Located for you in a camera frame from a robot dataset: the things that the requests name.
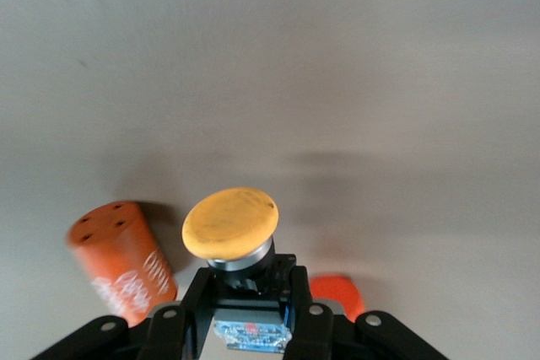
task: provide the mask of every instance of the orange container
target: orange container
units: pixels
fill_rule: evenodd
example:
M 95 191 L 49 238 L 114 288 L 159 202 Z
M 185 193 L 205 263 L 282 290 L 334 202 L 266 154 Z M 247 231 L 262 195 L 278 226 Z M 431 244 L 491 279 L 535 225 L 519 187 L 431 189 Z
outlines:
M 176 299 L 172 271 L 135 202 L 88 212 L 69 229 L 66 244 L 112 313 L 130 326 L 156 304 Z

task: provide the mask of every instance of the yellow knob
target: yellow knob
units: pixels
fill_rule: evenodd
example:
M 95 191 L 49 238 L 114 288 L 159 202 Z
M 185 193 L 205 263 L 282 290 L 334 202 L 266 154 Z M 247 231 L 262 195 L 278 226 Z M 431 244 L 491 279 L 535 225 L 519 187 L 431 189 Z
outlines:
M 278 226 L 278 207 L 249 187 L 218 191 L 200 201 L 182 228 L 184 245 L 205 260 L 233 261 L 266 242 Z

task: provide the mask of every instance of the silver metal ring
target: silver metal ring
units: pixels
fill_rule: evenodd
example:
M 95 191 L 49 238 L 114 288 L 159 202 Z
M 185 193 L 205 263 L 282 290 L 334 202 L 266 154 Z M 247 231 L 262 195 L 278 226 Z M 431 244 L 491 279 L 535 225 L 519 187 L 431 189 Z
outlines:
M 249 266 L 255 265 L 260 261 L 266 253 L 272 247 L 273 239 L 270 237 L 266 240 L 261 246 L 253 250 L 251 253 L 241 257 L 240 259 L 235 259 L 233 261 L 222 261 L 219 259 L 207 261 L 210 267 L 214 269 L 223 270 L 223 271 L 238 271 L 246 269 Z

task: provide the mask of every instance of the container top with holes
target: container top with holes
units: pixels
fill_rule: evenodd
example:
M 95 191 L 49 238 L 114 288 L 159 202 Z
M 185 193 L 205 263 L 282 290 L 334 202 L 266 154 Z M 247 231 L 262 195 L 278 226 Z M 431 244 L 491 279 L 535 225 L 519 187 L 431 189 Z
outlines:
M 141 215 L 132 201 L 114 201 L 79 218 L 66 235 L 71 246 L 99 244 L 114 239 Z

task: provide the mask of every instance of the red object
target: red object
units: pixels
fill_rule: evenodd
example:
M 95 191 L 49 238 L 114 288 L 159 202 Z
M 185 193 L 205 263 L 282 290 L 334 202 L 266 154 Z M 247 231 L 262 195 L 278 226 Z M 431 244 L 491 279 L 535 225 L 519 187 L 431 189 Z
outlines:
M 66 243 L 111 312 L 130 326 L 156 304 L 176 299 L 172 272 L 135 202 L 88 212 L 69 229 Z
M 365 312 L 364 300 L 350 278 L 338 274 L 312 277 L 310 290 L 313 298 L 328 298 L 339 302 L 351 322 Z

